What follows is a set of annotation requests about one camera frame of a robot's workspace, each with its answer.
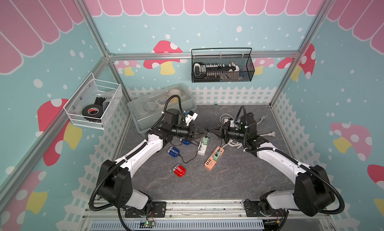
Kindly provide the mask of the white power strip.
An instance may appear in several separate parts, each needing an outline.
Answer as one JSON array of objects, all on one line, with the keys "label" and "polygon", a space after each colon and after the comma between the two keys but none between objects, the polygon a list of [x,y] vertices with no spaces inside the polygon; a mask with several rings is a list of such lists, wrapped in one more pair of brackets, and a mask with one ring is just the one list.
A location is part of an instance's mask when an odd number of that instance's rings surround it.
[{"label": "white power strip", "polygon": [[207,149],[207,146],[208,146],[208,145],[205,146],[205,145],[202,144],[203,138],[201,138],[201,141],[200,141],[200,144],[199,144],[199,147],[198,147],[198,152],[197,152],[197,154],[201,155],[201,156],[205,155],[206,149]]}]

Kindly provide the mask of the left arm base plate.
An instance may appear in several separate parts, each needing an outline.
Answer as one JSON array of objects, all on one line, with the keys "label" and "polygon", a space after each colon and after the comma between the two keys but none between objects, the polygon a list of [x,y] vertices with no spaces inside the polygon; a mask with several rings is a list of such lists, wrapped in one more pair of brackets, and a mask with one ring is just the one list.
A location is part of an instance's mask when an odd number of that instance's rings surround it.
[{"label": "left arm base plate", "polygon": [[164,218],[166,207],[166,202],[149,202],[141,210],[136,208],[125,210],[125,218]]}]

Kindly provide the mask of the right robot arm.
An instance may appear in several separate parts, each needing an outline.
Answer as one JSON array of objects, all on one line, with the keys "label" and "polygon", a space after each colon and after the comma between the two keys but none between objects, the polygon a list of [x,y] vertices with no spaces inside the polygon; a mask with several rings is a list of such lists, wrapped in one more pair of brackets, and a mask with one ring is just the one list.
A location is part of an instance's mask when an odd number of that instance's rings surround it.
[{"label": "right robot arm", "polygon": [[259,209],[264,216],[273,211],[299,211],[313,217],[318,213],[337,215],[345,210],[345,201],[330,183],[326,170],[310,166],[284,153],[273,145],[265,135],[258,134],[257,121],[253,113],[241,106],[235,118],[214,126],[212,133],[229,143],[234,140],[241,144],[243,151],[259,158],[282,174],[293,184],[288,191],[269,191],[260,197]]}]

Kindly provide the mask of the black socket bit holder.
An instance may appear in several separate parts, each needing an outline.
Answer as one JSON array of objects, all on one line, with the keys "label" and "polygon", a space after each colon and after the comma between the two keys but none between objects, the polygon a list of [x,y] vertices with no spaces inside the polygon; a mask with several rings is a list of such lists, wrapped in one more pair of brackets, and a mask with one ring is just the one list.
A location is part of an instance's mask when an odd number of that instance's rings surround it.
[{"label": "black socket bit holder", "polygon": [[224,64],[203,64],[203,63],[194,63],[193,67],[193,78],[197,79],[229,79],[235,73],[240,71],[239,66],[235,63],[231,63],[228,66]]}]

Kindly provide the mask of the clear plastic storage box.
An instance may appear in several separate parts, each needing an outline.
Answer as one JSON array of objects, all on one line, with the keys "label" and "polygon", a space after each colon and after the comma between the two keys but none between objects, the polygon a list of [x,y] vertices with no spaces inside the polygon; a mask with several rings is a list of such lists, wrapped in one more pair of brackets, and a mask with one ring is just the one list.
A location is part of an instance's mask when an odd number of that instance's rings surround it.
[{"label": "clear plastic storage box", "polygon": [[148,93],[146,96],[128,103],[132,120],[140,134],[145,134],[161,117],[168,98],[173,95],[180,96],[184,111],[189,112],[196,110],[197,105],[194,96],[187,89],[187,86],[181,83],[163,90]]}]

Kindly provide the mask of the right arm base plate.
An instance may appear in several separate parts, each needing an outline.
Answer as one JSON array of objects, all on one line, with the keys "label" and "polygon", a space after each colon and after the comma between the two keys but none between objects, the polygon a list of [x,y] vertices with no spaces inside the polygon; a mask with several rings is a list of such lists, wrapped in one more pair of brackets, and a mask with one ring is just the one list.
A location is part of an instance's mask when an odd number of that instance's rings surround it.
[{"label": "right arm base plate", "polygon": [[283,209],[273,209],[264,201],[251,201],[244,200],[243,206],[247,217],[272,217],[272,218],[284,218],[286,211]]}]

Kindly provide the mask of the black tape roll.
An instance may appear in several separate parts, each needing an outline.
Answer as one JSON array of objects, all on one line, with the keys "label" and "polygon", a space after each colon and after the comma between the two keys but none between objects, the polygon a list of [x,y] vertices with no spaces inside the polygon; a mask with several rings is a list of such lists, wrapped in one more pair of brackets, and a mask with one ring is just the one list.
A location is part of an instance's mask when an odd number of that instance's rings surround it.
[{"label": "black tape roll", "polygon": [[104,114],[103,107],[95,104],[88,105],[82,110],[83,117],[86,120],[91,122],[100,121],[103,114]]}]

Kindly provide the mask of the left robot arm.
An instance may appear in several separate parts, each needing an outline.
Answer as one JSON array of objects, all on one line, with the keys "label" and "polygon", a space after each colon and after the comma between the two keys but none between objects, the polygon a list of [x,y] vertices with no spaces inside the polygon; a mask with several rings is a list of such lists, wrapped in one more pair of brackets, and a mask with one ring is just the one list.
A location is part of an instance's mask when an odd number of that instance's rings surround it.
[{"label": "left robot arm", "polygon": [[202,138],[208,132],[195,125],[197,113],[186,112],[182,106],[169,109],[172,100],[178,100],[179,95],[172,95],[166,101],[161,117],[147,131],[146,138],[126,155],[115,161],[106,160],[99,171],[96,187],[91,194],[89,208],[98,212],[110,207],[135,208],[143,215],[152,210],[152,198],[133,189],[132,177],[136,171],[155,153],[170,143],[173,138],[194,141]]}]

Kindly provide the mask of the orange power strip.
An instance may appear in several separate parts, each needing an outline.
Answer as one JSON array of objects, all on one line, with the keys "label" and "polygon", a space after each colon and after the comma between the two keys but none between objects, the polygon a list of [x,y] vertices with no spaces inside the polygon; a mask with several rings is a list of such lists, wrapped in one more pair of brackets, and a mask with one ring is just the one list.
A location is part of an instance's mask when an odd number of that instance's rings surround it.
[{"label": "orange power strip", "polygon": [[205,168],[208,170],[208,171],[212,171],[214,166],[216,165],[216,163],[218,162],[218,160],[220,159],[220,157],[222,156],[224,152],[224,149],[220,146],[218,146],[214,151],[213,153],[211,154],[211,156],[208,158],[208,160],[205,162]]}]

